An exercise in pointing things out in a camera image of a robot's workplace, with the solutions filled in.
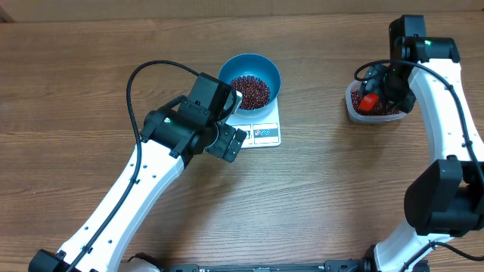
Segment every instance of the clear plastic container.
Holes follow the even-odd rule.
[[[346,109],[348,110],[349,118],[353,122],[357,122],[360,124],[375,124],[380,122],[395,121],[407,116],[407,113],[392,114],[388,116],[363,116],[361,114],[358,114],[355,109],[353,109],[353,104],[351,102],[351,93],[354,91],[358,91],[360,85],[361,82],[354,81],[346,89]]]

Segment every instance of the wall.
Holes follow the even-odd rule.
[[[167,17],[480,11],[484,8],[484,0],[0,0],[0,7],[3,7],[8,14],[7,21],[44,22]]]

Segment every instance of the red bean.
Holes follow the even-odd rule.
[[[378,100],[378,102],[375,104],[373,109],[371,109],[370,111],[360,110],[358,106],[360,105],[362,99],[363,97],[358,91],[352,91],[351,103],[353,104],[353,109],[355,109],[355,111],[358,114],[361,114],[363,116],[384,116],[384,115],[393,115],[393,114],[400,113],[399,110],[396,110],[396,109],[392,110],[387,108],[386,105],[383,105],[383,102],[381,100]]]
[[[241,92],[242,110],[254,110],[262,108],[269,103],[271,90],[265,82],[255,76],[239,76],[230,82],[230,85]]]

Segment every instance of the white kitchen scale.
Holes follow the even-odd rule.
[[[278,147],[281,145],[281,123],[279,121],[278,99],[255,116],[245,116],[235,111],[227,124],[247,132],[242,148]]]

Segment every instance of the wood grain surface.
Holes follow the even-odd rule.
[[[15,22],[480,11],[483,0],[0,0]]]
[[[388,58],[401,14],[121,20],[0,25],[0,270],[25,271],[95,210],[135,145],[125,88],[137,65],[175,60],[217,75],[256,52],[281,71],[282,145],[243,150],[233,164],[200,155],[147,216],[125,257],[171,263],[313,263],[359,258],[404,218],[408,185],[428,166],[418,107],[402,121],[356,125],[343,101],[353,72]],[[464,91],[484,132],[484,13],[427,14],[451,36]],[[133,85],[138,122],[187,94],[195,78],[170,66]],[[484,236],[451,242],[474,255]],[[433,271],[482,271],[438,249]]]

